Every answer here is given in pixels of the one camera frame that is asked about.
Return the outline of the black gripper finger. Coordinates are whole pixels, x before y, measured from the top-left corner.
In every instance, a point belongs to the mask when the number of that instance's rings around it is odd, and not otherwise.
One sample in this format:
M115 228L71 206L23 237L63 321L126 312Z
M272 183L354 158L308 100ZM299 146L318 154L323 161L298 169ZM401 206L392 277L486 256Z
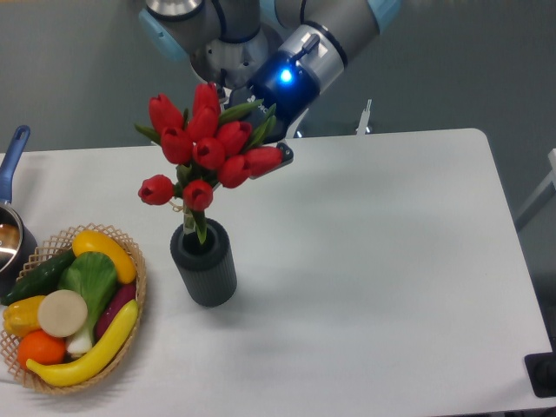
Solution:
M250 177L258 178L293 161L293 150L284 142L249 151Z

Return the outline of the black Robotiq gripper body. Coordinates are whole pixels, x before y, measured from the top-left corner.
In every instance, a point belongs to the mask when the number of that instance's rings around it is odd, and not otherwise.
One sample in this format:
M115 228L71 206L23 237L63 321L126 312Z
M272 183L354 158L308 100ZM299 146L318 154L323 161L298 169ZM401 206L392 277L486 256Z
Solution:
M254 128L262 125L271 106L275 106L276 125L267 135L268 142L286 136L292 122L320 94L317 79L303 66L298 56L278 51L246 82L231 92L228 104L235 106L260 100L259 106L245 117Z

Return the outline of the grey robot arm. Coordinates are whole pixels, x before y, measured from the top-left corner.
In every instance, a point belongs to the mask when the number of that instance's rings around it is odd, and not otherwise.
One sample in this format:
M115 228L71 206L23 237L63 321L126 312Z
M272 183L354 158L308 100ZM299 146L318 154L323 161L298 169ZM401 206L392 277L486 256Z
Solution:
M277 124L266 138L291 163L285 143L312 102L390 25L399 1L148 1L138 19L160 53L189 61L214 83L225 107L257 102L247 117Z

